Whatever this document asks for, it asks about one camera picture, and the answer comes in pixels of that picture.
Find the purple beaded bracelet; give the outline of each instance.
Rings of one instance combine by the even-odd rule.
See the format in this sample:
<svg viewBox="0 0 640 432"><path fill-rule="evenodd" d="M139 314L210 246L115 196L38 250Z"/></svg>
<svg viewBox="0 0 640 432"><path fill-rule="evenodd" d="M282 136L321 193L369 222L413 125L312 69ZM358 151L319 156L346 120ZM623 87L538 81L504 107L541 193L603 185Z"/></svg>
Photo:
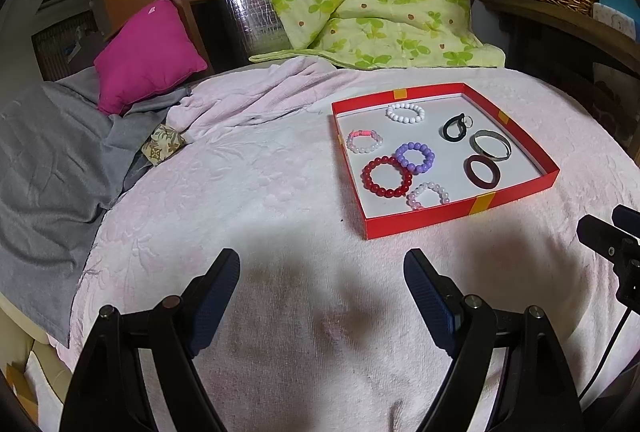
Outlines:
<svg viewBox="0 0 640 432"><path fill-rule="evenodd" d="M404 157L404 153L407 150L418 150L418 152L422 152L422 155L424 156L423 163L421 165L414 165L413 163L410 163ZM416 176L429 170L433 166L433 160L436 157L436 154L434 154L427 145L421 143L405 143L400 145L394 155L402 168L406 168Z"/></svg>

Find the gray blanket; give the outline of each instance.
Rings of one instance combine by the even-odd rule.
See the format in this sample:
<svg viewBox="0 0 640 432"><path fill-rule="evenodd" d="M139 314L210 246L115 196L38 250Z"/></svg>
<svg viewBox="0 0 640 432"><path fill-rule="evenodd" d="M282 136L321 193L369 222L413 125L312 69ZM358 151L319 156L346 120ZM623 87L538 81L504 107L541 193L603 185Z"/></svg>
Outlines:
<svg viewBox="0 0 640 432"><path fill-rule="evenodd" d="M134 158L184 87L133 105L96 109L93 67L25 89L0 112L0 292L68 346L71 304L100 221Z"/></svg>

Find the dark red bangle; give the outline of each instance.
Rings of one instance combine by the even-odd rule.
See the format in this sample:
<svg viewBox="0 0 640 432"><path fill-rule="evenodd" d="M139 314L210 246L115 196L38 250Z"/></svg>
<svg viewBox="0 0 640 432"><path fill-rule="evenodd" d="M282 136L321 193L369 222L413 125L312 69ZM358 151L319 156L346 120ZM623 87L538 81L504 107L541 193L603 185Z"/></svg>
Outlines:
<svg viewBox="0 0 640 432"><path fill-rule="evenodd" d="M402 184L395 190L385 190L380 185L377 185L371 179L371 171L378 165L392 165L398 169L402 174ZM386 197L390 199L392 197L402 197L409 191L413 178L413 174L406 168L402 168L398 160L393 156L376 157L373 161L369 161L369 164L362 169L362 180L364 181L364 187L375 193L379 197Z"/></svg>
<svg viewBox="0 0 640 432"><path fill-rule="evenodd" d="M480 177L476 176L473 169L471 168L471 163L478 162L482 163L491 170L491 173L494 175L494 178L490 183L483 181ZM469 180L475 184L478 188L482 188L483 190L493 190L498 183L500 182L500 168L495 164L491 159L485 156L470 156L465 160L465 174Z"/></svg>

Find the black cable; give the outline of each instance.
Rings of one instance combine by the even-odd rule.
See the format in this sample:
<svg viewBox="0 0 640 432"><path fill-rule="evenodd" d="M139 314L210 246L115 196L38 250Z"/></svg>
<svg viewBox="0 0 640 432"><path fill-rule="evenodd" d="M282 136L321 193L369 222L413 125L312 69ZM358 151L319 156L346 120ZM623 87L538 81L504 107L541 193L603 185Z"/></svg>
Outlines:
<svg viewBox="0 0 640 432"><path fill-rule="evenodd" d="M629 309L629 307L627 307L626 311L625 311L625 314L622 315L622 318L620 319L620 322L618 323L618 326L616 327L616 330L613 331L613 334L611 335L611 339L609 340L609 345L604 350L604 354L602 355L600 363L596 367L596 372L593 373L593 376L591 376L591 379L589 380L589 383L587 383L587 386L580 393L580 396L578 396L578 399L582 399L582 396L584 396L587 393L587 391L591 388L591 385L593 385L593 382L596 381L596 378L598 377L600 371L602 370L602 366L604 365L604 362L607 359L607 356L609 355L609 352L611 351L611 348L613 347L613 344L615 343L616 338L618 338L618 335L620 334L620 331L622 330L622 326L625 325L626 319L629 317L630 314L631 314L631 309Z"/></svg>

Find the white beaded bracelet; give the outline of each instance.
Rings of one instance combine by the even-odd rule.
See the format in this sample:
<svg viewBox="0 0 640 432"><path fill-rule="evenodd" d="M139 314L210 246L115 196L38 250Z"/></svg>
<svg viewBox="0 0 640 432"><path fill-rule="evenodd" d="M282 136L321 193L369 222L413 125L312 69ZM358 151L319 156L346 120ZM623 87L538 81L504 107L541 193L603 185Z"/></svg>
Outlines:
<svg viewBox="0 0 640 432"><path fill-rule="evenodd" d="M408 108L413 110L417 116L399 116L394 112L396 108ZM386 116L393 121L398 121L398 123L420 123L420 121L424 121L424 108L415 103L393 103L386 108Z"/></svg>
<svg viewBox="0 0 640 432"><path fill-rule="evenodd" d="M422 209L424 207L418 201L416 201L415 198L418 195L421 195L422 193L424 193L424 191L427 190L427 189L433 190L434 192L436 192L440 196L440 204L441 205L448 205L451 202L451 199L449 199L449 192L447 192L440 185L437 185L436 183L431 181L429 183L422 183L413 192L409 192L406 195L407 204L409 206L411 206L411 209Z"/></svg>
<svg viewBox="0 0 640 432"><path fill-rule="evenodd" d="M353 139L358 136L370 136L373 139L373 144L369 147L359 148L353 144ZM354 154L368 154L369 152L373 152L376 148L382 146L382 136L379 135L375 130L353 130L347 136L346 146L351 152Z"/></svg>

